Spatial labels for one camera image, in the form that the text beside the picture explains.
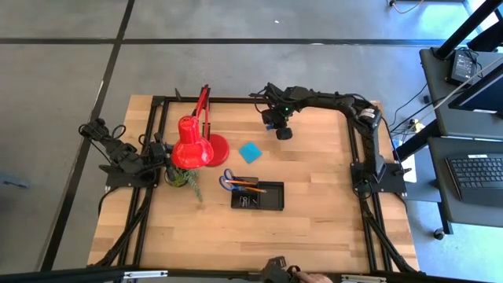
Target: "concrete floor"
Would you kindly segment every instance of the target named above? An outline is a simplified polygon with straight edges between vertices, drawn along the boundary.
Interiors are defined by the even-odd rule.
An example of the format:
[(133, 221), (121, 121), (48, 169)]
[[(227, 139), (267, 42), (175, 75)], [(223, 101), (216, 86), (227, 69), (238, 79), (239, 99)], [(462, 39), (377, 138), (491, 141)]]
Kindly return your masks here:
[[(115, 38), (126, 0), (0, 0), (0, 37)], [(405, 9), (409, 4), (400, 3)], [(459, 3), (427, 3), (405, 15), (386, 1), (136, 1), (127, 38), (445, 39), (468, 16)], [(0, 172), (31, 182), (0, 185), (0, 273), (36, 268), (112, 47), (0, 45)], [(102, 117), (121, 123), (132, 94), (244, 96), (267, 82), (355, 92), (381, 100), (386, 116), (425, 84), (419, 47), (206, 45), (122, 46)], [(414, 101), (398, 116), (421, 106)], [(86, 265), (104, 162), (91, 150), (55, 268)], [(503, 281), (503, 230), (454, 225), (436, 241), (436, 205), (409, 204), (420, 267), (428, 274)]]

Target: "pen holder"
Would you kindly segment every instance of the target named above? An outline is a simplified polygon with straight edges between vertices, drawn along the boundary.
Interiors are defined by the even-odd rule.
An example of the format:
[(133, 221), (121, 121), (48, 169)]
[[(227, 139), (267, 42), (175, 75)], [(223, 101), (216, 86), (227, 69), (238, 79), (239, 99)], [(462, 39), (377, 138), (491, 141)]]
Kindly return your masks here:
[[(257, 178), (237, 177), (249, 182), (257, 182)], [(283, 182), (257, 182), (258, 189), (267, 193), (251, 190), (234, 190), (230, 199), (230, 207), (236, 209), (261, 209), (282, 211), (285, 207), (285, 184)]]

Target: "blue square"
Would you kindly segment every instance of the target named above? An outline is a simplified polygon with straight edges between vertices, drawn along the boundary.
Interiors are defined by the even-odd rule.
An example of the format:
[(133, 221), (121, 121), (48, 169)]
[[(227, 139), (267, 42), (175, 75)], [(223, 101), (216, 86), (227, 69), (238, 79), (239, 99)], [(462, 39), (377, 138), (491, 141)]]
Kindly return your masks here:
[(255, 161), (262, 155), (260, 149), (253, 142), (243, 145), (243, 147), (239, 149), (239, 153), (248, 164)]

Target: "lamp base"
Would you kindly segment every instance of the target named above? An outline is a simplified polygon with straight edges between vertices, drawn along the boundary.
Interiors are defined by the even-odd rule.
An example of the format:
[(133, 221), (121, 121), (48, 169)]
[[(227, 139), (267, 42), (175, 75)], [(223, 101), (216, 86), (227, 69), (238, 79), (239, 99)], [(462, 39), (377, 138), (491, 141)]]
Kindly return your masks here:
[(226, 138), (219, 134), (210, 134), (210, 144), (215, 154), (206, 166), (217, 167), (222, 165), (229, 157), (229, 143), (227, 143)]

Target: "wooden tabletop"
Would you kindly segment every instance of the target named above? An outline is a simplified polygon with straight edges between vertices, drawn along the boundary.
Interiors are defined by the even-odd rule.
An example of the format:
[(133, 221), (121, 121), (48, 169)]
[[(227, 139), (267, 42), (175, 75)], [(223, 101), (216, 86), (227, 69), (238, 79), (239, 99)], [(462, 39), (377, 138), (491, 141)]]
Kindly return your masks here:
[[(151, 96), (131, 97), (124, 142), (141, 148), (138, 136), (145, 132), (151, 100)], [(174, 144), (178, 140), (178, 119), (190, 114), (194, 106), (170, 103), (164, 141)], [(254, 105), (212, 103), (211, 130), (229, 142), (229, 159), (222, 166), (199, 170), (203, 205), (188, 186), (177, 189), (161, 180), (153, 194), (141, 266), (257, 271), (269, 258), (284, 255), (288, 264), (311, 272), (369, 271), (358, 199), (351, 192), (351, 147), (345, 117), (333, 110), (306, 108), (288, 125), (293, 138), (278, 141), (273, 130), (265, 129)], [(379, 134), (381, 154), (391, 162), (383, 123)], [(237, 151), (247, 142), (254, 142), (263, 152), (252, 164)], [(232, 209), (230, 193), (218, 183), (225, 168), (235, 175), (284, 182), (285, 209)], [(89, 263), (101, 259), (123, 232), (131, 191), (118, 189), (105, 199)], [(387, 235), (417, 268), (403, 203), (391, 194), (380, 196)], [(135, 241), (130, 244), (128, 263)], [(375, 238), (377, 261), (382, 266), (377, 243)]]

